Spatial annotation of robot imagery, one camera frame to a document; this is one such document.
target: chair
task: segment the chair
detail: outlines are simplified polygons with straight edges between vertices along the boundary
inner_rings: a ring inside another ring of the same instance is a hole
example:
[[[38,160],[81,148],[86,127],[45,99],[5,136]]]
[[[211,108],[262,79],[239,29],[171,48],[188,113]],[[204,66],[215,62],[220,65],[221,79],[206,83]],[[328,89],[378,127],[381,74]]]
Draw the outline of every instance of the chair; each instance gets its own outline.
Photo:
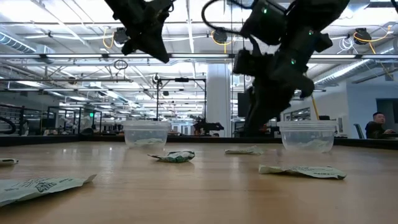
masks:
[[[356,128],[356,131],[358,132],[359,139],[365,139],[365,136],[363,135],[361,126],[359,124],[354,124],[354,126]]]

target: desk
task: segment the desk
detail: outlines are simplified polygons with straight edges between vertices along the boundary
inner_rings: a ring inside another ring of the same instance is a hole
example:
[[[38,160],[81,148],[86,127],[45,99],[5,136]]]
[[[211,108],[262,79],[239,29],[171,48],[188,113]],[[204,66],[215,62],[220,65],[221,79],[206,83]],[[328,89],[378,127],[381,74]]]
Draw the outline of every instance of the desk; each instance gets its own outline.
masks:
[[[398,152],[336,146],[331,154],[289,156],[280,144],[261,156],[226,156],[239,144],[167,144],[194,150],[192,163],[154,162],[123,142],[0,148],[20,164],[2,179],[88,177],[92,184],[0,208],[2,223],[397,223]],[[334,166],[345,180],[259,175],[258,165]]]

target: ceiling beam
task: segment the ceiling beam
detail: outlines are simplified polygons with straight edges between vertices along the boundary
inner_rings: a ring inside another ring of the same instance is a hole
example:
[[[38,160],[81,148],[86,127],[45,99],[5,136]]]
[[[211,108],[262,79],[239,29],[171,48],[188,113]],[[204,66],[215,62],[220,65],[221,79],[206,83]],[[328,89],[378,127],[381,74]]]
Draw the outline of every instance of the ceiling beam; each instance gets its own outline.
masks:
[[[38,6],[39,8],[43,9],[45,12],[47,12],[48,14],[50,14],[57,22],[60,26],[62,26],[65,30],[67,30],[71,35],[73,35],[74,37],[76,37],[78,40],[80,40],[80,42],[87,46],[90,50],[92,50],[93,52],[97,52],[97,50],[95,50],[87,41],[83,40],[79,35],[77,35],[73,30],[71,30],[71,28],[69,28],[66,24],[64,24],[56,15],[52,14],[52,12],[50,12],[43,3],[41,2],[37,2],[36,0],[30,0],[32,1],[36,6]]]

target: green printed packet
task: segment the green printed packet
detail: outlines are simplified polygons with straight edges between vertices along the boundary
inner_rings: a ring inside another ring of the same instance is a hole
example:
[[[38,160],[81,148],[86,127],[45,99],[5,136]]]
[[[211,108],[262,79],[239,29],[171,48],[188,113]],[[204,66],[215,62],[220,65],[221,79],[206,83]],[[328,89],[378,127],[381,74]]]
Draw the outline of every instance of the green printed packet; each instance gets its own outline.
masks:
[[[343,180],[347,174],[333,167],[268,167],[259,166],[259,174],[303,174],[321,179]]]

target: column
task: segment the column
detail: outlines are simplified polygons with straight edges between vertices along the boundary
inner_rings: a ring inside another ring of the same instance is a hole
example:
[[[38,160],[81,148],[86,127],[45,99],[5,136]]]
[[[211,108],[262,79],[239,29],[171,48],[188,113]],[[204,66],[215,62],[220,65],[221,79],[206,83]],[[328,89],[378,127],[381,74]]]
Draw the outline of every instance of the column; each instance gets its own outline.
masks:
[[[207,72],[207,107],[208,123],[221,123],[224,131],[215,131],[220,137],[231,137],[231,72],[228,65],[210,64]]]

